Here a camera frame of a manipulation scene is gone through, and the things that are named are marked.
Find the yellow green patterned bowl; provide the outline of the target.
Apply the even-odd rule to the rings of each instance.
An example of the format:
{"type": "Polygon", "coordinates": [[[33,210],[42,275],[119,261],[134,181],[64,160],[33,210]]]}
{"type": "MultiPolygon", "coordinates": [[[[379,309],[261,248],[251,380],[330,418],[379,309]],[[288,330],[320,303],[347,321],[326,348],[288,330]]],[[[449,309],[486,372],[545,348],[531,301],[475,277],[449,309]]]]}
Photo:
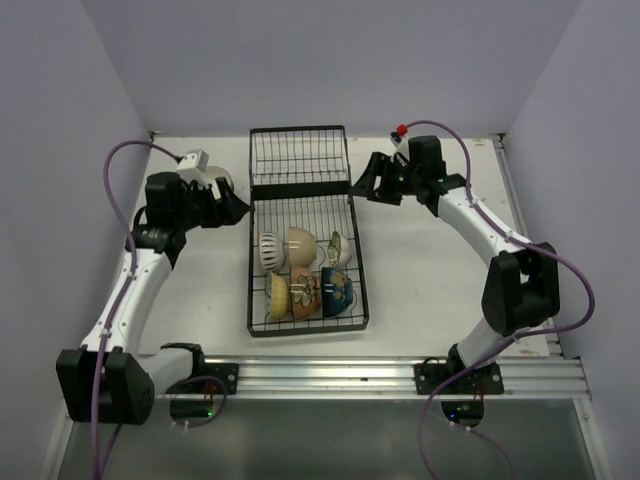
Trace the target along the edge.
{"type": "Polygon", "coordinates": [[[289,284],[282,276],[271,272],[267,285],[269,319],[271,322],[277,322],[284,319],[291,309],[289,284]]]}

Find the white bowl blue stripes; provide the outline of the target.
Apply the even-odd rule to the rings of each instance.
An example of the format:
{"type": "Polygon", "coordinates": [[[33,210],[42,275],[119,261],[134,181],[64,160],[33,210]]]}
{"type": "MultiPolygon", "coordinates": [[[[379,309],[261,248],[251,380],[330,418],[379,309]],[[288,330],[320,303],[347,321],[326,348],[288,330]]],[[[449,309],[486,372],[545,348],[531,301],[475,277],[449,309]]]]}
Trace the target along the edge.
{"type": "Polygon", "coordinates": [[[261,231],[258,236],[258,253],[262,270],[277,272],[285,263],[284,242],[273,231],[261,231]]]}

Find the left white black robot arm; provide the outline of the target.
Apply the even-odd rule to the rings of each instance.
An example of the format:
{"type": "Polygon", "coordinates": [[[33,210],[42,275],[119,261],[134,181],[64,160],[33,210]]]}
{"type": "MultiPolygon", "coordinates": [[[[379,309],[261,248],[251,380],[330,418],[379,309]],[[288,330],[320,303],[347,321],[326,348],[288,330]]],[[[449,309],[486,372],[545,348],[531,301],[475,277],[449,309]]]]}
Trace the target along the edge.
{"type": "Polygon", "coordinates": [[[76,422],[142,425],[157,395],[176,385],[197,392],[209,379],[200,345],[166,343],[140,359],[141,335],[187,233],[235,225],[250,208],[220,167],[191,181],[176,172],[152,174],[144,192],[146,203],[134,217],[120,276],[101,316],[80,347],[62,350],[56,361],[66,408],[76,422]]]}

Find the teal white dotted bowl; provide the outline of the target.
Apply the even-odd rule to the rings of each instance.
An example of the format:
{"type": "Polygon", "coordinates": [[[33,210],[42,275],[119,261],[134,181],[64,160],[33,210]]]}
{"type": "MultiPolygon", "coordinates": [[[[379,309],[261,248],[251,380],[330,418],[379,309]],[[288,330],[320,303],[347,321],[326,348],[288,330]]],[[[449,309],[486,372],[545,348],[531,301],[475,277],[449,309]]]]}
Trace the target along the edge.
{"type": "Polygon", "coordinates": [[[204,179],[212,189],[217,189],[217,179],[224,178],[231,191],[235,190],[234,182],[227,170],[219,166],[207,166],[204,172],[204,179]]]}

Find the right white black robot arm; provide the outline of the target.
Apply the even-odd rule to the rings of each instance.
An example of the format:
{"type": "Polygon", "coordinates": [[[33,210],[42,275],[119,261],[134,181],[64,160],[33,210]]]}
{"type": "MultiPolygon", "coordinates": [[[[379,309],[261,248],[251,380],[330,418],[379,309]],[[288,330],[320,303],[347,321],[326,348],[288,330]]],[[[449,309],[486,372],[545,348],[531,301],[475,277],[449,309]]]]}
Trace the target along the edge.
{"type": "Polygon", "coordinates": [[[450,348],[444,373],[424,367],[425,377],[446,380],[454,391],[468,392],[480,382],[480,369],[495,361],[498,349],[559,312],[555,251],[548,243],[533,244],[512,232],[485,210],[467,179],[448,173],[437,137],[410,138],[394,132],[391,141],[394,153],[372,153],[352,194],[389,205],[415,197],[451,226],[487,267],[481,320],[450,348]]]}

